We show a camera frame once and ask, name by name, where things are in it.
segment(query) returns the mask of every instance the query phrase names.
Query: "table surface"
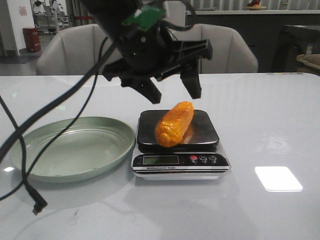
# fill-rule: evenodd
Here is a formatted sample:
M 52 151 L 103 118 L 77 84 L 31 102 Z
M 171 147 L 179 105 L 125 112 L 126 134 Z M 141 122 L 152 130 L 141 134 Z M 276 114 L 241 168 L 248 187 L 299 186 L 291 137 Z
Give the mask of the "table surface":
M 4 76 L 0 94 L 21 124 L 79 79 Z M 0 202 L 1 239 L 318 240 L 320 78 L 299 73 L 208 74 L 200 75 L 200 82 L 202 97 L 194 100 L 177 75 L 156 82 L 162 100 L 153 105 L 131 88 L 120 87 L 119 79 L 107 82 L 100 76 L 83 116 L 116 118 L 135 130 L 142 111 L 191 101 L 208 113 L 231 162 L 230 174 L 217 180 L 145 181 L 129 170 L 128 158 L 88 180 L 30 180 L 48 206 L 34 216 L 34 202 L 24 189 Z M 74 117 L 91 84 L 92 79 L 30 131 Z M 2 109 L 0 129 L 2 143 L 14 130 Z M 4 171 L 8 167 L 13 165 L 7 156 L 0 165 L 1 195 L 20 181 L 17 170 Z M 266 190 L 256 173 L 266 167 L 286 167 L 302 190 Z M 267 177 L 273 179 L 273 172 Z M 283 179 L 277 178 L 279 184 Z

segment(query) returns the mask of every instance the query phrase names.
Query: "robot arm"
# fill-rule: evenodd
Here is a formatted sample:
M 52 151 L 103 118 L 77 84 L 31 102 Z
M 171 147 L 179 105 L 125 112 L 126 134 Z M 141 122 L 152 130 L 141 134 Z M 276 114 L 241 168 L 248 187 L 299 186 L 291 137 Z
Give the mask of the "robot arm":
M 150 78 L 161 81 L 180 73 L 191 97 L 201 97 L 198 59 L 211 59 L 212 47 L 208 40 L 172 40 L 170 24 L 161 20 L 164 0 L 149 5 L 141 0 L 80 1 L 109 38 L 118 41 L 122 59 L 105 66 L 102 74 L 108 81 L 119 77 L 122 87 L 131 87 L 156 104 L 161 93 Z

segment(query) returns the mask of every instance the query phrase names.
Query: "wall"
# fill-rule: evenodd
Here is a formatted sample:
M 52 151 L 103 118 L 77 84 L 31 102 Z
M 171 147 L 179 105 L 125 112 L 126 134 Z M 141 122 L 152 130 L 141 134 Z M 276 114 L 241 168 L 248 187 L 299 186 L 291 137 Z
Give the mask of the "wall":
M 56 0 L 58 4 L 61 4 L 63 9 L 60 9 L 60 11 L 63 11 L 65 15 L 67 15 L 67 6 L 66 6 L 66 1 L 65 0 Z
M 143 0 L 143 4 L 149 4 L 152 0 Z M 186 25 L 186 6 L 177 0 L 167 0 L 164 3 L 167 11 L 167 17 L 164 19 L 178 26 Z
M 34 27 L 34 19 L 29 0 L 7 0 L 7 6 L 10 14 L 12 30 L 15 38 L 16 49 L 26 48 L 23 28 Z M 27 16 L 21 16 L 19 7 L 26 7 Z
M 0 0 L 0 6 L 0 32 L 4 49 L 12 51 L 12 53 L 16 53 L 17 46 L 14 31 L 12 29 L 7 0 Z

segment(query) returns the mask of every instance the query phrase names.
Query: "green plate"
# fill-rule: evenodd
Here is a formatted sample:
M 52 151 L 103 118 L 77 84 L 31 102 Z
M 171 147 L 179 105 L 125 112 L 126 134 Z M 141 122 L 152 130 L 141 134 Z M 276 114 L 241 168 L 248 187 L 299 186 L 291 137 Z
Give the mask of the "green plate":
M 72 119 L 42 126 L 25 139 L 28 169 L 41 149 Z M 102 174 L 132 155 L 135 132 L 122 121 L 106 117 L 80 117 L 43 153 L 30 177 L 49 183 L 76 182 Z M 10 152 L 21 170 L 22 150 L 17 141 Z

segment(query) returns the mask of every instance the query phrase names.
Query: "orange corn cob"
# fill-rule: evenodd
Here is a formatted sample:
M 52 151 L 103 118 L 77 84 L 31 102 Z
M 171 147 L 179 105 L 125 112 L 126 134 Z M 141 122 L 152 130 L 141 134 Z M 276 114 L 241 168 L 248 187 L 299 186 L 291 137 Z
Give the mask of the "orange corn cob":
M 165 148 L 178 145 L 193 117 L 194 106 L 192 102 L 179 102 L 156 125 L 154 134 L 157 143 Z

